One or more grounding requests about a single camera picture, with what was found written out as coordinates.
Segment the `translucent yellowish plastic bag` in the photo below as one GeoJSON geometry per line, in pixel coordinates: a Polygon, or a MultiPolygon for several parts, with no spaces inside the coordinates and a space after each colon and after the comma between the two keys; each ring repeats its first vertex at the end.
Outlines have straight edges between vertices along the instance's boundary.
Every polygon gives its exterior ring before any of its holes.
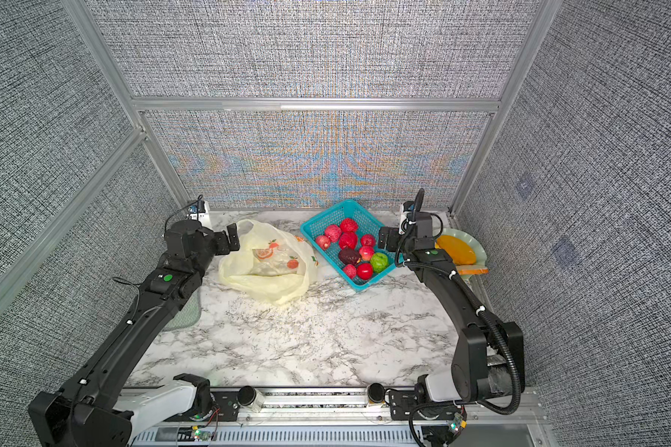
{"type": "Polygon", "coordinates": [[[303,297],[316,282],[319,261],[311,244],[268,223],[236,223],[240,249],[223,257],[219,282],[251,298],[286,305],[303,297]]]}

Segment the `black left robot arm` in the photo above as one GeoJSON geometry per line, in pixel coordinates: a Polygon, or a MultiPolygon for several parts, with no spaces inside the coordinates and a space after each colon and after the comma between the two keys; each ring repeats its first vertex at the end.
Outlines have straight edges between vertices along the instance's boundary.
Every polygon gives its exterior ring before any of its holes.
{"type": "Polygon", "coordinates": [[[117,406],[135,366],[157,335],[202,285],[214,257],[240,249],[232,223],[214,232],[197,220],[165,231],[167,250],[138,284],[136,298],[117,328],[58,391],[41,391],[28,406],[43,446],[127,446],[149,428],[140,410],[117,406]]]}

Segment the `pink wrinkled fruit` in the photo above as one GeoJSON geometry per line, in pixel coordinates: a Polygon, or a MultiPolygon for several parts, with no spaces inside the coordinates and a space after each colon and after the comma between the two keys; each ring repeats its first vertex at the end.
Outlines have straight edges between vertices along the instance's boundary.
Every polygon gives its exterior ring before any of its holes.
{"type": "Polygon", "coordinates": [[[328,225],[324,229],[324,236],[327,236],[331,242],[338,242],[342,235],[342,230],[339,225],[328,225]]]}

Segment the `wrinkled red fruit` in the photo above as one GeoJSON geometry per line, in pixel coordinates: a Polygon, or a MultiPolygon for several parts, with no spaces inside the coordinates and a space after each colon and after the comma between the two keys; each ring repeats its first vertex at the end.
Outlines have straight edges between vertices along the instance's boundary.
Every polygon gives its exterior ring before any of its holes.
{"type": "Polygon", "coordinates": [[[352,218],[346,218],[340,223],[340,229],[343,233],[356,233],[359,225],[352,218]]]}

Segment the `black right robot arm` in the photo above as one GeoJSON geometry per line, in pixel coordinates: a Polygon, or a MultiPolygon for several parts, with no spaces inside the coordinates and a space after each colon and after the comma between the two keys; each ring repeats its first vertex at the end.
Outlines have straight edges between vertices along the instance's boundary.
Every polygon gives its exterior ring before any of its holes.
{"type": "Polygon", "coordinates": [[[432,216],[408,212],[399,227],[381,227],[378,247],[416,274],[438,299],[458,333],[450,367],[419,379],[422,403],[476,403],[498,415],[518,410],[525,389],[524,335],[490,311],[435,246],[432,216]]]}

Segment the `green apple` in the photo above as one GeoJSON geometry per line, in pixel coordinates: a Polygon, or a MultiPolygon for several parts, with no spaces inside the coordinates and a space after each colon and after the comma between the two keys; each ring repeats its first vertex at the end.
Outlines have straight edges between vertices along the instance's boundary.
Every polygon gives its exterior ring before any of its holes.
{"type": "Polygon", "coordinates": [[[389,267],[390,259],[384,253],[374,253],[369,264],[371,264],[373,272],[379,274],[389,267]]]}

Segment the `red apple with stem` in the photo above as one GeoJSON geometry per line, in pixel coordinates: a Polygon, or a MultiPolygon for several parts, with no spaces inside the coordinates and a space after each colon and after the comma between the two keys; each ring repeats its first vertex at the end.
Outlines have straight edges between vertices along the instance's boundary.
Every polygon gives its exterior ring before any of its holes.
{"type": "Polygon", "coordinates": [[[316,243],[322,250],[327,251],[334,242],[331,240],[330,236],[322,234],[316,238],[316,243]]]}

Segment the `dark purple wrinkled fruit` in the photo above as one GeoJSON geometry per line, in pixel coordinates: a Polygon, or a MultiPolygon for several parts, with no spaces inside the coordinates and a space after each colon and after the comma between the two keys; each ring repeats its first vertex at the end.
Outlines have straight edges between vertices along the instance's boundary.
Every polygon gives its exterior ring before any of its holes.
{"type": "Polygon", "coordinates": [[[339,261],[343,263],[345,266],[348,264],[351,264],[352,266],[357,266],[359,262],[361,262],[361,255],[359,251],[356,251],[355,249],[352,249],[350,247],[346,247],[342,249],[339,254],[338,254],[339,261]]]}

